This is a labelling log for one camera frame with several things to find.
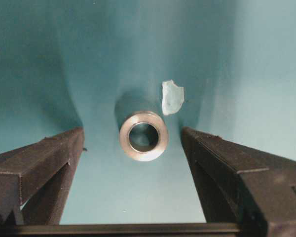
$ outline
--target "metal bushing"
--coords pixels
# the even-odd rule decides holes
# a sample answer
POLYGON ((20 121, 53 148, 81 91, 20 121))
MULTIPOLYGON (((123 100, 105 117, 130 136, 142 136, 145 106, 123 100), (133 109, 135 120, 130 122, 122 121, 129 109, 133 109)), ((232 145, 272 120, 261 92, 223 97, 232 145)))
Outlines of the metal bushing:
POLYGON ((138 161, 151 161, 158 158, 168 144, 168 131, 162 118, 152 111, 137 111, 126 119, 119 131, 119 142, 125 153, 138 161), (137 125, 150 125, 156 131, 155 142, 141 146, 135 144, 130 136, 137 125))

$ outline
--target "teal background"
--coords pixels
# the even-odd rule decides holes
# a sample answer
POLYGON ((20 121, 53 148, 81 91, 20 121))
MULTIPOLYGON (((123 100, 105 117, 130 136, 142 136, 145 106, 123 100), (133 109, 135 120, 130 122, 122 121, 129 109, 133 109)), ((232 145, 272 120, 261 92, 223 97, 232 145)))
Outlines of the teal background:
POLYGON ((296 160, 296 0, 0 0, 0 153, 82 125, 63 224, 204 222, 182 126, 296 160), (170 79, 168 148, 131 160, 117 105, 170 79))

